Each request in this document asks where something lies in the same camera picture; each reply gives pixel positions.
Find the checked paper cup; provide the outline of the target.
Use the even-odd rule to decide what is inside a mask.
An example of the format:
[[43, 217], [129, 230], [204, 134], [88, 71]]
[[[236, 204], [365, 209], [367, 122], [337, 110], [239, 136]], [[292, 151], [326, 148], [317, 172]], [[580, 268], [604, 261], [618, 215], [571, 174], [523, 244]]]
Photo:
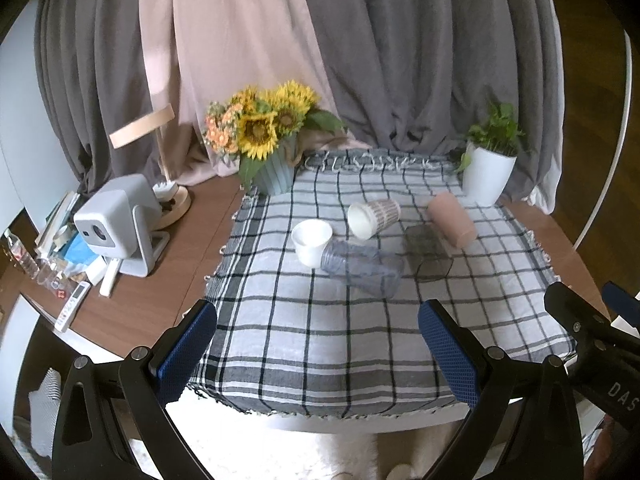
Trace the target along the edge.
[[400, 205], [396, 200], [372, 200], [351, 204], [347, 211], [347, 223], [357, 238], [370, 240], [375, 234], [398, 222], [400, 215]]

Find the pink cylindrical cup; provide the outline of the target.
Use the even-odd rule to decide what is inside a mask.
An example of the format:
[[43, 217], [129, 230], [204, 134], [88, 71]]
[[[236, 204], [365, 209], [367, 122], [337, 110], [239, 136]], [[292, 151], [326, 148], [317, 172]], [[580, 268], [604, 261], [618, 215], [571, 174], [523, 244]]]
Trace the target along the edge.
[[435, 195], [427, 205], [427, 213], [452, 247], [462, 249], [476, 240], [475, 224], [454, 194]]

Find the clear bluish plastic cup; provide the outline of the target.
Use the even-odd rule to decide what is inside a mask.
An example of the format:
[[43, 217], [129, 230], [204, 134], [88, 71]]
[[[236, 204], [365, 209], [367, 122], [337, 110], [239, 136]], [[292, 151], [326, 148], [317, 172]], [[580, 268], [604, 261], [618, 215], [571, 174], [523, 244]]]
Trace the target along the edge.
[[381, 299], [395, 296], [404, 267], [401, 256], [344, 240], [331, 240], [324, 248], [320, 264], [330, 278]]

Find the small white cup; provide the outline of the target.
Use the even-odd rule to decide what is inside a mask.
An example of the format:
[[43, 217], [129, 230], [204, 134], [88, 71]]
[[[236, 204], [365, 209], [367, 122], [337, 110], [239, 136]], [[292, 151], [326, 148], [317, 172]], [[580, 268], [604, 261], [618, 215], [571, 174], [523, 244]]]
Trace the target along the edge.
[[317, 269], [332, 235], [332, 226], [324, 220], [307, 219], [299, 222], [291, 234], [299, 262], [308, 268]]

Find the white remote control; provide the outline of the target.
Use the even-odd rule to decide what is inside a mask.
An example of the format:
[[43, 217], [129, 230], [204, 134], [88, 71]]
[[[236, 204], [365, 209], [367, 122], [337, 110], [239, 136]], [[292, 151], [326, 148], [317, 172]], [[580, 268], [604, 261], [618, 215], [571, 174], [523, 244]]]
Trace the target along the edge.
[[55, 320], [53, 327], [57, 332], [64, 333], [70, 327], [91, 289], [92, 285], [87, 281], [82, 281], [76, 286]]

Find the smoky grey square glass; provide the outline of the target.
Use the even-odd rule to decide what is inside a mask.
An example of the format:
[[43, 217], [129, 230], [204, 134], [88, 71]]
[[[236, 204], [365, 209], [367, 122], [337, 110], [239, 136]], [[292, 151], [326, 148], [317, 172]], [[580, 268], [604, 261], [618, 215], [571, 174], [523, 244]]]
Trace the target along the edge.
[[410, 226], [405, 230], [404, 252], [417, 282], [443, 280], [454, 263], [437, 231], [429, 224]]

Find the clear plastic bottle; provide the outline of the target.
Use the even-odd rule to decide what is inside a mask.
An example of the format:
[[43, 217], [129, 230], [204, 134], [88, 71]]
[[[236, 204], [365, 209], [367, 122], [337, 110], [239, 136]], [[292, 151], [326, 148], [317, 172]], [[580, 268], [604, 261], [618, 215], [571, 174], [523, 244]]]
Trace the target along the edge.
[[13, 234], [9, 229], [6, 229], [3, 233], [8, 243], [9, 251], [18, 265], [23, 269], [25, 274], [33, 281], [40, 272], [38, 264], [35, 262], [32, 255], [28, 252], [22, 241]]

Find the white pot green plant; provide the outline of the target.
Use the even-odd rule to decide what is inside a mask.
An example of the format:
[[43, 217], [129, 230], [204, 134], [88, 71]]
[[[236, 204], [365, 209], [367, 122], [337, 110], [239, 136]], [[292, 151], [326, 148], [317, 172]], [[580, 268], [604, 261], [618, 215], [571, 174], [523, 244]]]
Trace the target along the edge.
[[526, 139], [510, 103], [490, 103], [486, 120], [466, 133], [458, 173], [465, 196], [491, 207], [506, 188]]

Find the white mini projector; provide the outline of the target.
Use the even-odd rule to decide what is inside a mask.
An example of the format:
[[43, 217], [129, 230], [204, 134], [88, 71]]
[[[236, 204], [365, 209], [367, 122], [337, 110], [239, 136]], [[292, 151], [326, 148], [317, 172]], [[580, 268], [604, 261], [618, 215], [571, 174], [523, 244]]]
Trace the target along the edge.
[[169, 242], [157, 229], [161, 216], [146, 177], [128, 174], [105, 183], [74, 214], [74, 223], [95, 254], [119, 263], [122, 274], [145, 278]]

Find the stack of books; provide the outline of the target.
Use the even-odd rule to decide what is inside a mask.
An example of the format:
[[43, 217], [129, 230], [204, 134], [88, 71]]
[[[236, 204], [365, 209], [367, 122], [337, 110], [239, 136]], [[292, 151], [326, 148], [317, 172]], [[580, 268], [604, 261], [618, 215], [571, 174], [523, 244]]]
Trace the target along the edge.
[[43, 231], [36, 238], [35, 252], [38, 258], [47, 259], [54, 251], [58, 231], [73, 224], [73, 216], [87, 201], [87, 197], [75, 191], [66, 192], [47, 216]]

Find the wooden desk lamp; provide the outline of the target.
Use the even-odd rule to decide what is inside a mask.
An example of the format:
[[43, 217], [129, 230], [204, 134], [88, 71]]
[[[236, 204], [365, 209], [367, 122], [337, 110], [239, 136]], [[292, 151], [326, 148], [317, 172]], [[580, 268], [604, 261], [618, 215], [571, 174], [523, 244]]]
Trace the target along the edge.
[[166, 133], [168, 125], [177, 118], [170, 96], [171, 70], [174, 56], [171, 48], [143, 48], [145, 75], [148, 77], [152, 110], [111, 133], [111, 146], [119, 150], [134, 141], [149, 136], [156, 148], [160, 177], [152, 185], [155, 198], [160, 203], [160, 218], [154, 224], [155, 231], [166, 230], [177, 223], [190, 209], [192, 198], [188, 189], [177, 182], [167, 154]]

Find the grey checked tablecloth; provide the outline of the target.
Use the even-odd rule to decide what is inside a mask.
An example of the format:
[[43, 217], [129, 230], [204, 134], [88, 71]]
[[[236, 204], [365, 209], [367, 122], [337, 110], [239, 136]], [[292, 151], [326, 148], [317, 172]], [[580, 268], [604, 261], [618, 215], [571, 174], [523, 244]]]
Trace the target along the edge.
[[513, 359], [569, 356], [573, 341], [544, 310], [550, 259], [503, 206], [466, 202], [476, 239], [433, 261], [416, 255], [441, 192], [462, 193], [448, 160], [386, 150], [311, 153], [288, 192], [248, 192], [206, 288], [218, 324], [189, 387], [260, 414], [448, 404], [418, 326], [430, 299]]

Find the grey curtain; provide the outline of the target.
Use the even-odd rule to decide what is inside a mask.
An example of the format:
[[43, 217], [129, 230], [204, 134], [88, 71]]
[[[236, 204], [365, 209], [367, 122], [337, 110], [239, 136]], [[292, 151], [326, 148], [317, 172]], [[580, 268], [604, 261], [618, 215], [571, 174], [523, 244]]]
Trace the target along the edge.
[[[461, 143], [489, 104], [526, 134], [506, 185], [545, 212], [562, 172], [564, 89], [552, 0], [306, 0], [337, 110], [378, 148], [436, 155]], [[157, 182], [147, 136], [111, 133], [152, 110], [139, 0], [40, 0], [35, 57], [44, 107], [86, 193], [124, 174]]]

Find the sunflower bouquet blue vase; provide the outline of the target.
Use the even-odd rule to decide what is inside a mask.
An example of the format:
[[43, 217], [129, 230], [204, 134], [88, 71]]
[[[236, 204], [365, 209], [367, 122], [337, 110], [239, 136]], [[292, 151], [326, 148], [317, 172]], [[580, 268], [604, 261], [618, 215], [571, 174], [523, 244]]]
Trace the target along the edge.
[[299, 164], [299, 133], [345, 131], [344, 122], [320, 106], [313, 88], [288, 80], [272, 88], [247, 86], [206, 106], [201, 139], [215, 169], [235, 169], [243, 188], [274, 194], [288, 190]]

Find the pink curtain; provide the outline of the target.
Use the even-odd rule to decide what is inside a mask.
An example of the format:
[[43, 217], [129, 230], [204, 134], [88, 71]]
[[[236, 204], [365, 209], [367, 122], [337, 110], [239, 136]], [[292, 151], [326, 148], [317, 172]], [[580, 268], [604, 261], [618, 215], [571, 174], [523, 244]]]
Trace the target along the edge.
[[152, 105], [172, 106], [160, 166], [182, 185], [235, 174], [202, 144], [205, 112], [250, 84], [297, 80], [335, 112], [306, 0], [139, 0], [143, 61]]

